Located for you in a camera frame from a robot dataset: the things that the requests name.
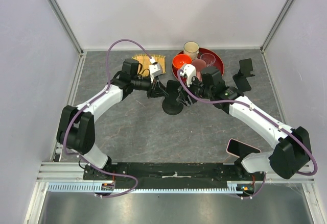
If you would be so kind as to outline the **black folding phone stand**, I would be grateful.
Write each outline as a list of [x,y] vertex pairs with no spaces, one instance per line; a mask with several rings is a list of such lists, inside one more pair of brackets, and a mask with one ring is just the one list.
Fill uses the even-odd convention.
[[254,74],[251,73],[253,71],[252,59],[248,58],[240,60],[239,67],[239,71],[232,76],[234,83],[240,91],[250,91],[251,86],[247,78],[254,77]]

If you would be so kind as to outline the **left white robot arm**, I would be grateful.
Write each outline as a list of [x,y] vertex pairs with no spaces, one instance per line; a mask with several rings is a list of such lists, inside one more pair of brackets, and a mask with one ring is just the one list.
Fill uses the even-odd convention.
[[94,173],[101,180],[112,174],[111,158],[95,143],[95,122],[113,105],[123,101],[133,90],[145,91],[147,97],[168,96],[158,76],[161,65],[150,59],[149,75],[142,77],[138,69],[142,65],[135,59],[126,59],[108,84],[95,96],[76,107],[63,108],[57,131],[57,142],[81,155],[95,166]]

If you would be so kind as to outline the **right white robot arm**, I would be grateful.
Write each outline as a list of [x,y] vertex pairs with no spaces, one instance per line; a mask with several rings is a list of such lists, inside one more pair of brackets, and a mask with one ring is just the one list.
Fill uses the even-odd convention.
[[264,112],[243,92],[226,86],[220,71],[213,66],[204,68],[198,79],[195,67],[185,64],[178,69],[177,76],[192,102],[212,104],[239,119],[272,148],[269,152],[241,155],[240,164],[234,167],[238,179],[245,180],[259,171],[272,171],[283,179],[290,179],[296,173],[303,176],[317,173],[318,166],[311,153],[306,129],[292,128]]

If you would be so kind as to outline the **black smartphone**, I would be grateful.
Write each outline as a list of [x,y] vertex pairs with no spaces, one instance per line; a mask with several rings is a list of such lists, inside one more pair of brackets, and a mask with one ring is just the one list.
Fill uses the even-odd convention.
[[179,98],[179,88],[180,83],[178,81],[168,80],[166,85],[166,93],[168,96],[165,97],[165,100],[177,103]]

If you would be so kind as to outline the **black round-base phone stand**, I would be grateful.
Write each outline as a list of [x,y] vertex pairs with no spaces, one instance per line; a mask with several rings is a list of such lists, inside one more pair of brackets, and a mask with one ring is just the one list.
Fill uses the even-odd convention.
[[177,115],[182,112],[183,104],[178,103],[177,105],[174,105],[165,99],[162,102],[162,109],[168,115]]

